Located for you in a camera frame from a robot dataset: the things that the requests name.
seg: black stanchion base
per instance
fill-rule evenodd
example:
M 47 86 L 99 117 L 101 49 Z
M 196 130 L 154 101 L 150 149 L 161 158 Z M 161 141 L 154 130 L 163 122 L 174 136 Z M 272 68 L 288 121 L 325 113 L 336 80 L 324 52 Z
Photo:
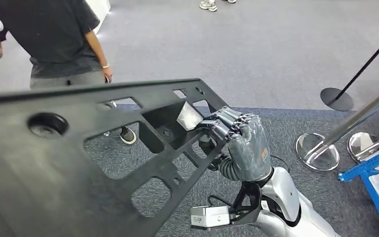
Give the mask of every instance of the black stanchion base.
M 341 90 L 337 88 L 325 88 L 320 92 L 320 98 L 325 105 L 337 111 L 349 111 L 354 107 L 354 101 L 348 93 L 344 93 L 338 100 L 335 100 Z

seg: round hole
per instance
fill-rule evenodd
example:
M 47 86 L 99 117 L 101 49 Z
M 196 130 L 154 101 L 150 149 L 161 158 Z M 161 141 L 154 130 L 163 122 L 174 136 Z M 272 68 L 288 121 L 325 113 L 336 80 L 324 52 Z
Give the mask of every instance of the round hole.
M 58 138 L 63 136 L 69 128 L 69 124 L 60 115 L 53 113 L 40 113 L 28 120 L 30 131 L 42 138 Z
M 198 91 L 198 93 L 204 95 L 204 91 L 202 91 L 200 88 L 196 87 L 195 89 Z

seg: blue metal frame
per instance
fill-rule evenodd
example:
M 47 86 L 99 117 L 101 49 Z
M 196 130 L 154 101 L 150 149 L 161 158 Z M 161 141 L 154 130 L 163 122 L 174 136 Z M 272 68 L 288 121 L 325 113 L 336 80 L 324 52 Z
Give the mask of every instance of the blue metal frame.
M 364 182 L 365 187 L 368 190 L 368 193 L 373 199 L 373 202 L 377 208 L 377 211 L 379 212 L 379 195 L 369 180 L 369 177 L 371 175 L 379 173 L 378 170 L 375 170 L 375 168 L 378 166 L 379 166 L 379 154 L 373 157 L 372 159 L 353 167 L 352 169 L 350 169 L 349 171 L 345 173 L 340 173 L 339 179 L 343 182 L 347 182 L 347 181 L 352 180 L 353 178 L 360 176 L 362 181 Z

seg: stanchion post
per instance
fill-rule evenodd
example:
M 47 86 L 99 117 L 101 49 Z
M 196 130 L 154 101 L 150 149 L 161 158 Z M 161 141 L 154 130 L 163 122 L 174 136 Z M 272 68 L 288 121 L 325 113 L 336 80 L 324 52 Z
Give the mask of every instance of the stanchion post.
M 353 114 L 327 137 L 317 133 L 301 135 L 295 144 L 297 157 L 313 170 L 329 171 L 335 169 L 339 164 L 339 153 L 334 143 L 378 110 L 379 96 L 363 109 Z

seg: shoe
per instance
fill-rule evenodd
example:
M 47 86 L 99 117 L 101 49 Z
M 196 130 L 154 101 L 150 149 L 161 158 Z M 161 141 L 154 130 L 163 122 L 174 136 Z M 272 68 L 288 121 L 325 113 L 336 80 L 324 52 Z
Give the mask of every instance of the shoe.
M 204 0 L 200 3 L 200 8 L 201 9 L 204 9 L 204 10 L 209 10 L 209 11 L 217 11 L 217 6 L 216 6 L 216 3 L 213 1 L 213 2 L 210 2 L 210 0 Z
M 136 134 L 128 127 L 124 127 L 119 134 L 125 144 L 131 145 L 136 142 Z

